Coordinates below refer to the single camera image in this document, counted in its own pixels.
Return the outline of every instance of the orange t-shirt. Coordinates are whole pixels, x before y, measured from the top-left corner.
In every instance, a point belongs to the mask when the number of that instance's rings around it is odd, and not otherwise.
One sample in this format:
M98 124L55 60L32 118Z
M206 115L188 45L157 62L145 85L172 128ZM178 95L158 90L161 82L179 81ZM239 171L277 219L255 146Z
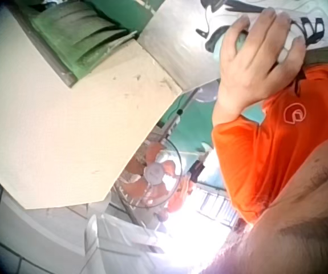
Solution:
M212 132L226 190L250 223L262 214L310 153L328 140L328 65L264 101L265 120L239 117Z

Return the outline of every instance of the logo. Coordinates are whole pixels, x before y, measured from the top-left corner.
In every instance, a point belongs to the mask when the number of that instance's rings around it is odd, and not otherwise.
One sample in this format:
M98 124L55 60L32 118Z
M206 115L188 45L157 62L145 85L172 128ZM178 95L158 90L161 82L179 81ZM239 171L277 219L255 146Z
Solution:
M306 108L300 103L293 103L284 110L284 122L295 124L306 118Z

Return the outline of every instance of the fan blade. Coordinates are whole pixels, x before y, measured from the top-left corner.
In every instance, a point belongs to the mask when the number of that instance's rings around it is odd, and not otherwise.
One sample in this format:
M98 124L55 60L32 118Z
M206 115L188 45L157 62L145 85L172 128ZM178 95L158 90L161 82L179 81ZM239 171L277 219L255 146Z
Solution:
M147 188L147 181L145 178L141 177L137 181L131 184L122 184L123 190L130 196L131 198L139 198L142 197Z
M152 164L157 155L159 154L160 150L163 150L165 147L159 143L159 142L152 142L148 145L148 148L146 150L146 163Z
M175 176L176 166L173 160L166 160L162 162L161 165L163 166L166 174L170 175L171 177Z
M125 170L128 172L139 175L143 175L143 169L145 169L145 166L141 164L134 156L131 158L131 160L129 160L125 167Z

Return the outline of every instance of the man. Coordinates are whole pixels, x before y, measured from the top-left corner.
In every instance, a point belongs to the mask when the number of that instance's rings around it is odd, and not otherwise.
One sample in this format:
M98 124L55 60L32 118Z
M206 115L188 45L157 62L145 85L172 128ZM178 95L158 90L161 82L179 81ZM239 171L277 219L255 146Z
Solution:
M203 273L328 273L328 65L300 71L306 47L293 42L274 66L289 30L266 9L243 48L241 18L222 44L213 139L233 205L253 229ZM266 99L262 125L241 111Z
M255 223L301 164L328 140L328 65L305 67L304 39L293 41L275 65L291 20L266 9L236 52L242 17L228 30L221 49L221 84L213 111L213 142L233 206ZM241 112L264 100L261 125Z

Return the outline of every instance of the wooden board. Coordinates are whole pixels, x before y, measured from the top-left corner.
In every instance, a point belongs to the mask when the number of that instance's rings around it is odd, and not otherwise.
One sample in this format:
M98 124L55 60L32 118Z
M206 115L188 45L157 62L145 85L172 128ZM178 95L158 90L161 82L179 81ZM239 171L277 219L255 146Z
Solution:
M23 207L103 200L181 93L136 42L69 89L0 9L0 183Z

